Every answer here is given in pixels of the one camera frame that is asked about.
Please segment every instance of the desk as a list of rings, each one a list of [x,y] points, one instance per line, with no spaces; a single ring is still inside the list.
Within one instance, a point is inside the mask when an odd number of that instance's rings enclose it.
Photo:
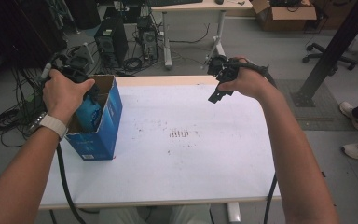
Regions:
[[[62,140],[79,207],[264,201],[274,175],[259,103],[208,101],[212,76],[118,77],[123,112],[112,161],[82,161]],[[40,208],[67,208],[55,157]]]
[[[222,5],[217,5],[214,0],[203,0],[202,3],[183,4],[168,7],[152,7],[152,11],[162,13],[165,67],[167,69],[172,69],[170,39],[168,36],[169,24],[192,24],[195,22],[217,23],[217,35],[213,37],[214,44],[211,53],[207,56],[207,61],[209,57],[212,56],[215,49],[217,49],[218,54],[226,55],[220,43],[226,11],[250,8],[252,8],[252,4],[249,0],[246,0],[243,6],[228,1],[225,1]]]

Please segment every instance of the chair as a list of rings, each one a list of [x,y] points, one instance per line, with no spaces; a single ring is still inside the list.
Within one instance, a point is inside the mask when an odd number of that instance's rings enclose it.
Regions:
[[[325,51],[325,48],[316,44],[316,43],[312,43],[310,45],[307,46],[307,51],[312,51],[313,49],[317,49],[319,50],[321,53],[313,53],[313,54],[308,54],[307,56],[305,56],[302,60],[303,63],[307,63],[310,61],[311,58],[321,58],[324,51]],[[341,56],[339,58],[339,61],[342,61],[344,63],[349,63],[350,65],[348,66],[348,70],[352,70],[357,62],[354,60],[354,59],[350,59],[350,58],[347,58],[347,57],[344,57],[344,56]],[[332,71],[331,71],[331,74],[329,76],[332,76],[336,73],[336,71],[338,70],[338,66],[335,64],[334,67],[332,68]]]

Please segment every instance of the open box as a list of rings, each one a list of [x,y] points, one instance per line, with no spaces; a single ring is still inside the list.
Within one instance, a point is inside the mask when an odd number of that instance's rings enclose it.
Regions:
[[[93,76],[100,88],[98,103],[103,108],[95,133],[82,133],[76,114],[65,138],[84,161],[112,160],[123,105],[114,76]]]
[[[315,7],[272,7],[267,0],[254,0],[256,20],[265,31],[300,31],[308,20],[316,20]]]

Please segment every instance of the blue box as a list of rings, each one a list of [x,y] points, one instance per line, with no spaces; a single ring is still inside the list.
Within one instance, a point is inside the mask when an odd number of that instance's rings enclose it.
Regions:
[[[65,138],[84,161],[112,160],[115,152],[121,103],[114,76],[93,76],[100,88],[98,101],[103,105],[101,122],[95,133],[82,133],[76,114],[69,124]]]

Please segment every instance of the shoe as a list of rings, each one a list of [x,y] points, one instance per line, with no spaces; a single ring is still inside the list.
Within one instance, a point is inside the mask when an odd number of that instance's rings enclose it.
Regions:
[[[341,104],[339,104],[339,110],[342,114],[351,119],[353,127],[358,130],[358,119],[352,114],[353,106],[350,105],[350,103],[348,102],[342,102]]]
[[[342,147],[342,151],[347,154],[347,156],[358,160],[358,144],[348,144]]]

